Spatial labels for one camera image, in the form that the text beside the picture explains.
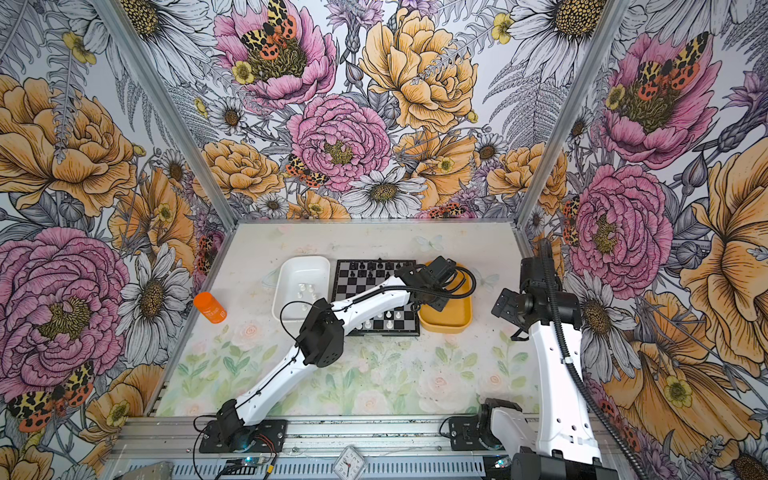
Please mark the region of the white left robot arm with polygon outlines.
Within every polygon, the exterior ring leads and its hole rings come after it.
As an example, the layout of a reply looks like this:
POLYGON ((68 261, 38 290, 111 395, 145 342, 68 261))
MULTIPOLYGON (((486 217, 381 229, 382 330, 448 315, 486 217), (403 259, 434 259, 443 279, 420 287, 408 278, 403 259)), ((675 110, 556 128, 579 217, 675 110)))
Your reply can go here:
POLYGON ((389 310, 427 305, 442 311, 450 300, 472 295, 475 277, 451 259, 437 257, 428 265, 404 266, 380 284, 351 298, 328 302, 321 298, 308 309, 293 345, 284 358, 242 395, 226 401, 204 430, 216 446, 245 450, 256 426, 305 377, 339 360, 345 337, 389 310))

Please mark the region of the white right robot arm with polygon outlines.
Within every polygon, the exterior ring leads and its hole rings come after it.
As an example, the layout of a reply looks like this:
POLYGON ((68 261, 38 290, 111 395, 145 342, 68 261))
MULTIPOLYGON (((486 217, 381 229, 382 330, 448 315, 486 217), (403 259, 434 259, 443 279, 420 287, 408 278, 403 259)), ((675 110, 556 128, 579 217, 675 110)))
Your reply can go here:
POLYGON ((504 289, 492 314, 528 335, 539 364, 542 396, 534 431, 520 407, 488 399, 481 418, 492 439, 510 455, 512 479, 617 479, 603 465, 592 430, 586 389, 574 347, 581 340, 578 299, 565 292, 551 258, 521 261, 520 290, 504 289))

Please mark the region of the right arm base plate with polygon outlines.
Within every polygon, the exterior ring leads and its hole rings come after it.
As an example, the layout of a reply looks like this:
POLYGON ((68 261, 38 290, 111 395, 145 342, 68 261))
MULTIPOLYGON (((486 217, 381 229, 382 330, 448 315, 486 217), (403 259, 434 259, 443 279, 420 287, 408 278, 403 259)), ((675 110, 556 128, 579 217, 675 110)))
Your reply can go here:
POLYGON ((492 435, 490 423, 478 416, 451 416, 447 419, 448 439, 452 451, 497 450, 498 439, 492 435))

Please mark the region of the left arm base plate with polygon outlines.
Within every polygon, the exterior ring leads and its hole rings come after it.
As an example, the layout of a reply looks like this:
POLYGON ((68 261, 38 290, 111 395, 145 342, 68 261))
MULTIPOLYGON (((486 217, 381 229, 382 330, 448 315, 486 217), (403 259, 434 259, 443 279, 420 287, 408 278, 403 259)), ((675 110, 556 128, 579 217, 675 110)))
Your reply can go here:
POLYGON ((286 439, 287 420, 265 420, 255 426, 221 426, 210 421, 203 430, 198 451, 204 454, 280 453, 286 439))

